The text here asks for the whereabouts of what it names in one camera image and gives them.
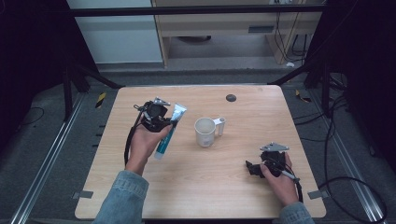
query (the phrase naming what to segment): floor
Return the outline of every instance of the floor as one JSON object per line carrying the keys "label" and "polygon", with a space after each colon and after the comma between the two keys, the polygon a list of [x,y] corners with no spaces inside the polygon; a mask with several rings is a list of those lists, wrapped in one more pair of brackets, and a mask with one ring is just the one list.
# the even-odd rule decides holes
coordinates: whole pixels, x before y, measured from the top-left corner
{"label": "floor", "polygon": [[[297,42],[295,51],[301,49],[301,40]],[[128,86],[265,84],[286,75],[292,69],[286,63],[275,62],[265,37],[261,35],[212,36],[208,41],[201,37],[176,37],[172,40],[166,67],[139,68],[129,72],[106,71],[102,75]],[[389,210],[387,223],[396,223],[396,199],[393,193],[396,188],[395,175],[383,158],[370,155],[364,136],[347,107],[337,107],[333,124],[330,119],[319,116],[307,122],[307,125],[298,125],[320,115],[320,88],[307,91],[303,80],[304,74],[283,85],[282,90],[318,184],[326,179],[323,158],[327,158],[329,177],[356,176],[380,189]],[[73,91],[78,112],[70,127],[64,127],[62,86],[43,91],[34,99],[20,132],[9,144],[12,153],[0,163],[0,223],[8,223],[17,214],[18,208],[24,209],[23,215],[26,215],[29,223],[82,222],[74,217],[73,211],[78,200],[73,196],[83,189],[112,102],[117,95],[117,90],[111,90],[102,83],[93,79],[90,79],[90,83],[92,88],[89,93]],[[296,90],[306,94],[311,103],[297,97]],[[101,108],[95,108],[98,96],[103,91],[106,92],[105,102]],[[332,91],[333,99],[340,95],[341,92]],[[328,151],[323,150],[327,131],[334,123],[336,132],[332,133]],[[57,139],[60,130],[68,133],[66,139]],[[59,142],[59,150],[53,147],[54,140]],[[48,169],[44,171],[43,161],[48,162]],[[45,178],[37,180],[35,177],[40,172]],[[367,220],[367,214],[370,213],[367,207],[372,206],[374,210],[378,207],[373,203],[373,195],[362,186],[350,184],[349,181],[341,182],[332,185],[335,198],[342,201],[342,205],[353,211],[353,214]],[[33,206],[21,207],[26,196],[31,196]],[[328,214],[325,218],[317,219],[317,223],[359,223],[342,212],[329,198],[324,202]]]}

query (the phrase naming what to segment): blue toothpaste tube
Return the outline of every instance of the blue toothpaste tube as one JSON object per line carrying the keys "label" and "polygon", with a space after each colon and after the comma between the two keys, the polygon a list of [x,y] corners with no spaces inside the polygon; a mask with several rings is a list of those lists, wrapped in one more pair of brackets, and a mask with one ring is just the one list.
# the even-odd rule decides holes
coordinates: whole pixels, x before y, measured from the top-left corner
{"label": "blue toothpaste tube", "polygon": [[[181,117],[183,117],[184,112],[186,112],[187,108],[183,105],[175,104],[175,109],[172,114],[171,121],[176,121],[177,123],[180,121]],[[173,125],[171,131],[169,132],[168,135],[165,136],[160,142],[160,144],[157,147],[157,151],[154,154],[154,158],[157,160],[160,160],[163,157],[163,154],[165,153],[166,148],[169,145],[169,142],[171,141],[173,132],[175,131],[176,124]]]}

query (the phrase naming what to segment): denim jacket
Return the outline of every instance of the denim jacket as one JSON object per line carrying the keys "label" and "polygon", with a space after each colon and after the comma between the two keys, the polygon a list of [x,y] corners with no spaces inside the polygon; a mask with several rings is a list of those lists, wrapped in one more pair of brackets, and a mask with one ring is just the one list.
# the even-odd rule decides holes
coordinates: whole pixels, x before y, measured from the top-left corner
{"label": "denim jacket", "polygon": [[[143,203],[149,182],[129,171],[119,172],[93,223],[142,223]],[[280,213],[282,223],[314,223],[303,203],[286,206]]]}

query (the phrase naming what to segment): small black object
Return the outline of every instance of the small black object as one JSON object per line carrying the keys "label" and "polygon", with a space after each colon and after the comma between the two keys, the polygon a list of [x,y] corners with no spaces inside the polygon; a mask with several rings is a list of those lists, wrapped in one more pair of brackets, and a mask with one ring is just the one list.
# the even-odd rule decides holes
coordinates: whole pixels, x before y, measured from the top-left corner
{"label": "small black object", "polygon": [[225,99],[226,99],[228,102],[234,102],[234,101],[236,101],[236,96],[233,95],[233,94],[228,94],[228,95],[225,97]]}
{"label": "small black object", "polygon": [[[278,177],[282,174],[282,171],[285,170],[285,152],[280,153],[278,151],[264,151],[260,157],[273,176]],[[260,178],[265,178],[265,176],[262,174],[262,168],[260,168],[259,164],[252,164],[251,162],[246,161],[246,165],[251,175],[259,175]]]}
{"label": "small black object", "polygon": [[264,151],[260,157],[264,161],[264,165],[268,167],[271,174],[278,177],[282,174],[282,171],[285,170],[286,159],[285,152],[278,151]]}
{"label": "small black object", "polygon": [[152,101],[146,102],[143,108],[145,111],[142,124],[153,133],[160,132],[171,123],[170,119],[164,118],[168,109],[163,105],[155,105]]}

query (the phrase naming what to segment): white cabinet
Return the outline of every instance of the white cabinet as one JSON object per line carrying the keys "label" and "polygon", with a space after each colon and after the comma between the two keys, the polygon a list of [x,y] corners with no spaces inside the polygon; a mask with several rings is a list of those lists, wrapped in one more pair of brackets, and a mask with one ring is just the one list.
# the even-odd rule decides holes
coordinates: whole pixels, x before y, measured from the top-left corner
{"label": "white cabinet", "polygon": [[[149,0],[67,0],[67,3],[70,8],[151,7]],[[80,17],[76,21],[98,67],[163,62],[153,16]]]}

